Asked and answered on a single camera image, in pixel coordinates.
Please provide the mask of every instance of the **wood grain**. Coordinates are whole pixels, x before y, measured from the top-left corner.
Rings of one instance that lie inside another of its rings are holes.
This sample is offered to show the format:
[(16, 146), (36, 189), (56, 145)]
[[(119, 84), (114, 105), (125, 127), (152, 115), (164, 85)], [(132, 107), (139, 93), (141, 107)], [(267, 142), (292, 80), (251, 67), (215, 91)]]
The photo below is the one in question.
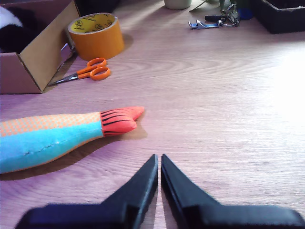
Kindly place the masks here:
[[(190, 13), (199, 2), (169, 10), (159, 0), (124, 1), (114, 14), (126, 49), (108, 61), (110, 77), (1, 96), (2, 121), (146, 108), (130, 133), (1, 176), (1, 229), (49, 202), (101, 202), (152, 154), (167, 154), (223, 204), (274, 204), (305, 217), (305, 33), (272, 35), (256, 19), (191, 31), (189, 20), (219, 10)], [(53, 80), (85, 63), (70, 60)], [(177, 228), (160, 185), (142, 228)]]

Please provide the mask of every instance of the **brown cardboard box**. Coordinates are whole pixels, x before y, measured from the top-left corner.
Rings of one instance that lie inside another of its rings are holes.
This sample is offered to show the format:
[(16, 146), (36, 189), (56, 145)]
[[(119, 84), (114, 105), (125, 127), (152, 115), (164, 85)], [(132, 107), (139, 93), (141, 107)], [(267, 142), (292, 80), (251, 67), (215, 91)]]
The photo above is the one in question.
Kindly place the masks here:
[(69, 23), (80, 16), (77, 6), (73, 0), (37, 0), (1, 6), (33, 10), (47, 27), (20, 54), (0, 53), (0, 94), (42, 93), (71, 54), (73, 43), (66, 31)]

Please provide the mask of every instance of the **scissors handle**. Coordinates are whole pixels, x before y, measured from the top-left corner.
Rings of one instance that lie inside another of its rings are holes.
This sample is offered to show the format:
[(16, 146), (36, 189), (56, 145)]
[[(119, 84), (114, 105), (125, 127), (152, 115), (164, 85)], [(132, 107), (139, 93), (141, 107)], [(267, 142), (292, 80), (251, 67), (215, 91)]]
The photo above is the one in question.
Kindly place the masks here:
[(104, 67), (104, 66), (106, 66), (106, 64), (107, 64), (107, 62), (106, 62), (105, 58), (95, 58), (95, 59), (90, 60), (87, 63), (86, 68), (77, 71), (77, 74), (79, 75), (79, 79), (89, 77), (89, 72), (91, 72), (93, 69)]
[(93, 80), (103, 80), (106, 79), (110, 75), (110, 69), (108, 67), (99, 67), (90, 72), (90, 78)]

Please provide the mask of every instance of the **orange fish tail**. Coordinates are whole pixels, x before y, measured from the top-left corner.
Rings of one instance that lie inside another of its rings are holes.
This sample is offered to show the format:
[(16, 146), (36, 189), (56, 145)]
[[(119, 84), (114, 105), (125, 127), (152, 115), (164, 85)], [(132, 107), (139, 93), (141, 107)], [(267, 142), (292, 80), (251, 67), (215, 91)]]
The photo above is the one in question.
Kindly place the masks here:
[(137, 127), (135, 120), (144, 107), (130, 106), (100, 112), (103, 136), (115, 136), (132, 131)]

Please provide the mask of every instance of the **yellow tape roll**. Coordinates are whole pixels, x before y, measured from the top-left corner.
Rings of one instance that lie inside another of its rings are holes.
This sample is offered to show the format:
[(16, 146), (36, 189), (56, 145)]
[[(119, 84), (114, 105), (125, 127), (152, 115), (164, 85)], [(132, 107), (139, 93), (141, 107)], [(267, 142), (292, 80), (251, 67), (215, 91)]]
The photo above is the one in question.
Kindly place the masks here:
[(78, 55), (86, 61), (112, 58), (124, 49), (119, 20), (110, 13), (95, 13), (72, 21), (68, 31)]

